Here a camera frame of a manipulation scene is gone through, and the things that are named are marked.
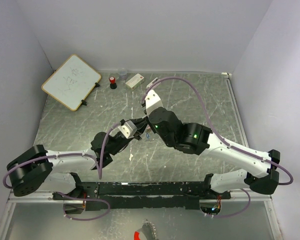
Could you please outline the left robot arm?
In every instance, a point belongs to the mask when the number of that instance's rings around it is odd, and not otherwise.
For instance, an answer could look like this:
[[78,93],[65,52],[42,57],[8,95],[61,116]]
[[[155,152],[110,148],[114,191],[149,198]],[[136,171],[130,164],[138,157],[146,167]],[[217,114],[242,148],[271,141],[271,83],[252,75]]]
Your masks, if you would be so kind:
[[34,145],[7,166],[3,179],[6,188],[16,197],[35,191],[61,192],[71,199],[79,199],[84,192],[80,171],[100,172],[113,162],[113,156],[123,151],[133,140],[141,140],[147,128],[147,117],[121,120],[108,132],[99,132],[91,146],[77,151],[47,150]]

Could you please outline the silver keyring with clips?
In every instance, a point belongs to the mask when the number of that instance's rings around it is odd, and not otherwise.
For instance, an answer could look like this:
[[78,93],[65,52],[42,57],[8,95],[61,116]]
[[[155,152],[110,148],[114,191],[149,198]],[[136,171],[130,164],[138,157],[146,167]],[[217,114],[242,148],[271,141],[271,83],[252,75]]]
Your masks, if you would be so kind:
[[148,127],[147,129],[146,129],[146,133],[150,133],[152,131],[152,129],[150,128],[150,127]]

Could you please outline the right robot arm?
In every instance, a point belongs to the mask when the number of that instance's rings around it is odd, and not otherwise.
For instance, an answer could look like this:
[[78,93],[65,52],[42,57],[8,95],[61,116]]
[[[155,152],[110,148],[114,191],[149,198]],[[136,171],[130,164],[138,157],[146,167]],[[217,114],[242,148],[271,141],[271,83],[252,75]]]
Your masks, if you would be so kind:
[[165,145],[184,154],[206,155],[222,159],[239,169],[222,174],[208,174],[202,193],[213,199],[219,193],[249,188],[263,195],[272,195],[279,185],[280,152],[254,150],[230,140],[221,141],[209,128],[199,123],[183,123],[174,112],[162,106],[145,110],[148,124]]

